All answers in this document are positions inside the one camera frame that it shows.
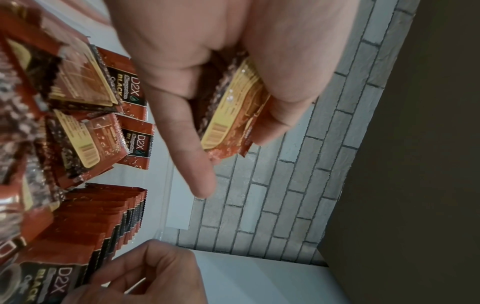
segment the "hand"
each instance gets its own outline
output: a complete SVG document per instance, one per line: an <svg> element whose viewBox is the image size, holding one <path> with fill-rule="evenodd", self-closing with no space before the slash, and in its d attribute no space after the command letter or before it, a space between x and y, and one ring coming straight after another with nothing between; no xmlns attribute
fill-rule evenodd
<svg viewBox="0 0 480 304"><path fill-rule="evenodd" d="M358 2L105 0L160 135L195 196L211 195L216 185L187 102L199 96L208 63L216 57L229 64L238 45L250 53L273 98L252 132L263 145L294 126L330 81Z"/></svg>
<svg viewBox="0 0 480 304"><path fill-rule="evenodd" d="M109 262L90 281L90 285L74 290L62 303L207 304L194 254L157 240L150 240ZM108 282L111 282L108 288L101 287Z"/></svg>

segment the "dark wall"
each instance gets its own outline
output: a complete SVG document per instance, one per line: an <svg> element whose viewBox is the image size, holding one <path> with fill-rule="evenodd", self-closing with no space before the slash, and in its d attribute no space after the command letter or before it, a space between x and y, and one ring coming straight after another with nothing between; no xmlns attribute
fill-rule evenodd
<svg viewBox="0 0 480 304"><path fill-rule="evenodd" d="M354 304L480 302L479 12L420 2L319 246Z"/></svg>

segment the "barcode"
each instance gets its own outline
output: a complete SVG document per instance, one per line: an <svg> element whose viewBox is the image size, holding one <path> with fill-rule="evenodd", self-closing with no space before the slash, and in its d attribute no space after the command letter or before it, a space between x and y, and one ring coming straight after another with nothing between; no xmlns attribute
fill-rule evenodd
<svg viewBox="0 0 480 304"><path fill-rule="evenodd" d="M99 162L99 155L97 153L95 144L91 143L91 144L81 146L80 150L88 164L90 163L96 164L97 162Z"/></svg>
<svg viewBox="0 0 480 304"><path fill-rule="evenodd" d="M224 126L218 123L213 123L211 130L208 134L208 137L205 138L205 143L208 143L208 144L219 143L220 140L222 140L222 137L224 136L227 130L228 130L227 126Z"/></svg>

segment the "white brick wall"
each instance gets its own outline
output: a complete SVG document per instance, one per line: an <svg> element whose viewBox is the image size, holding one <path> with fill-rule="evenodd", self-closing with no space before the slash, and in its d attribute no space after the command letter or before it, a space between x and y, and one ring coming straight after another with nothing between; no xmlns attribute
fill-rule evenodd
<svg viewBox="0 0 480 304"><path fill-rule="evenodd" d="M188 230L163 240L197 250L325 265L316 250L409 31L419 0L360 0L336 73L297 126L215 168Z"/></svg>

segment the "coffee cup image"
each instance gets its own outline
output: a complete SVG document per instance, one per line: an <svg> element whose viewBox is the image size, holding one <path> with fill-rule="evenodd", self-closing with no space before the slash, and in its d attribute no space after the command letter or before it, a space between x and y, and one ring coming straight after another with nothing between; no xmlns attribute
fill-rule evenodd
<svg viewBox="0 0 480 304"><path fill-rule="evenodd" d="M0 272L0 304L6 303L16 292L22 281L22 269L10 264Z"/></svg>

